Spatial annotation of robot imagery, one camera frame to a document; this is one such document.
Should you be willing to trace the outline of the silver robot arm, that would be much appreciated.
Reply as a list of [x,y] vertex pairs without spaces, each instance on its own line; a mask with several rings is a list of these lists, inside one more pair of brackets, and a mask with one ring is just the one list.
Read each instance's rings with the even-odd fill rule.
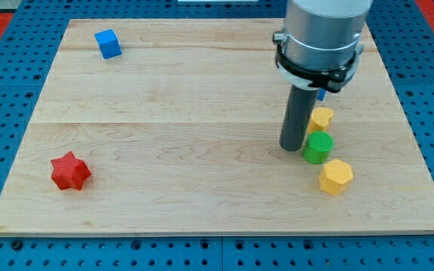
[[356,73],[369,0],[288,0],[273,34],[278,72],[301,90],[339,92]]

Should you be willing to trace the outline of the small blue block behind arm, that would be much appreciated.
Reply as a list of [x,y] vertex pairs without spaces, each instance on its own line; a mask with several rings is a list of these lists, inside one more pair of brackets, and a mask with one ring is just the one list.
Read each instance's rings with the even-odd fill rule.
[[326,96],[326,90],[320,89],[316,99],[321,102],[324,100],[325,96]]

